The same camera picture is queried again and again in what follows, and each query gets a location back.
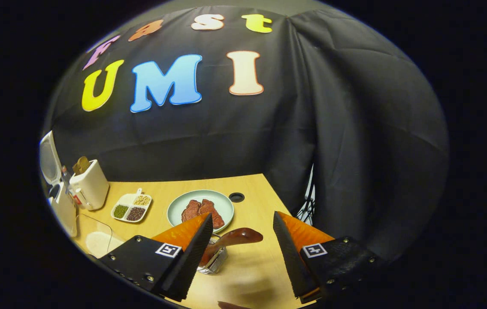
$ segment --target raw steak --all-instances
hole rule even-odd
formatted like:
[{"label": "raw steak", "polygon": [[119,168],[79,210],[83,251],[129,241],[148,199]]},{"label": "raw steak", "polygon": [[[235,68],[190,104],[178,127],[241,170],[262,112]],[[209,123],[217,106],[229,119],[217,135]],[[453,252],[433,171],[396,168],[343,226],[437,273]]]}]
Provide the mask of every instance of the raw steak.
[{"label": "raw steak", "polygon": [[218,214],[215,209],[215,204],[212,201],[203,199],[202,207],[200,207],[200,215],[206,212],[210,212],[212,215],[212,227],[218,229],[224,225],[222,217]]},{"label": "raw steak", "polygon": [[191,200],[186,206],[186,209],[182,212],[182,221],[188,221],[200,214],[200,202],[196,200]]}]

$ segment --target utensil holder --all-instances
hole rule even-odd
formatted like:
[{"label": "utensil holder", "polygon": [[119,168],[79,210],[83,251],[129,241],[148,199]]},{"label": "utensil holder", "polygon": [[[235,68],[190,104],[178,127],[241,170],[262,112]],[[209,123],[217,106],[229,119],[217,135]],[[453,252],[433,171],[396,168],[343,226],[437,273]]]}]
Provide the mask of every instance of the utensil holder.
[{"label": "utensil holder", "polygon": [[[213,234],[213,236],[220,238],[220,236],[215,233]],[[214,244],[216,243],[216,241],[217,239],[211,238],[209,240],[209,243]],[[198,272],[206,275],[216,274],[219,272],[220,267],[222,266],[222,264],[224,264],[226,258],[228,258],[228,251],[226,250],[226,247],[221,247],[215,252],[214,256],[205,266],[198,266]]]}]

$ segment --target plate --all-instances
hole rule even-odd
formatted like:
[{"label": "plate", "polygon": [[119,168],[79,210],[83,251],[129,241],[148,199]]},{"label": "plate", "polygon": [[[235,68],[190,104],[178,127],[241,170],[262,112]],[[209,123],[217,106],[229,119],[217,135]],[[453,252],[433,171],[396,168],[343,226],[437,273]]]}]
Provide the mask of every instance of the plate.
[{"label": "plate", "polygon": [[232,204],[232,201],[230,201],[228,197],[212,190],[190,191],[175,198],[167,209],[167,220],[173,227],[181,224],[182,212],[184,209],[186,209],[186,206],[188,206],[190,200],[196,200],[201,203],[204,198],[212,201],[215,204],[216,211],[224,221],[224,225],[222,225],[222,227],[213,229],[212,232],[217,233],[218,231],[224,230],[224,228],[230,224],[232,218],[234,217],[234,204]]}]

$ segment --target pink letter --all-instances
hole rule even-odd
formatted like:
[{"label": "pink letter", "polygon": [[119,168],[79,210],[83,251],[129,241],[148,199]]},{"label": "pink letter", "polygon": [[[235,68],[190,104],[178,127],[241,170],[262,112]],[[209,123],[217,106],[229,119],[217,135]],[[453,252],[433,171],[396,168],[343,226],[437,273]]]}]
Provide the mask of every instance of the pink letter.
[{"label": "pink letter", "polygon": [[94,54],[89,59],[89,62],[87,62],[87,64],[83,67],[83,70],[85,70],[89,65],[93,64],[98,59],[99,55],[104,54],[106,49],[108,49],[108,47],[110,47],[110,45],[112,43],[114,43],[117,39],[119,39],[119,37],[120,37],[120,35],[118,35],[117,37],[114,37],[113,39],[109,39],[108,41],[106,41],[106,43],[97,47],[97,49],[94,51]]}]

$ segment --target letter m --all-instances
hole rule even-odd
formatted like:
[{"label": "letter m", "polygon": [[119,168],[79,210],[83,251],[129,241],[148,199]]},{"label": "letter m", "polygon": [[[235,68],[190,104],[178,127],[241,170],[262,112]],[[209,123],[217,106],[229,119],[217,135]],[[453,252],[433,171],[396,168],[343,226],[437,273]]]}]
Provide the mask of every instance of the letter m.
[{"label": "letter m", "polygon": [[133,113],[147,111],[151,101],[147,99],[149,91],[157,105],[162,106],[167,99],[171,86],[175,90],[169,101],[171,104],[197,103],[202,99],[196,88],[196,68],[202,60],[200,55],[183,55],[175,60],[167,74],[163,74],[154,61],[145,62],[133,68],[137,76],[135,102],[131,105]]}]

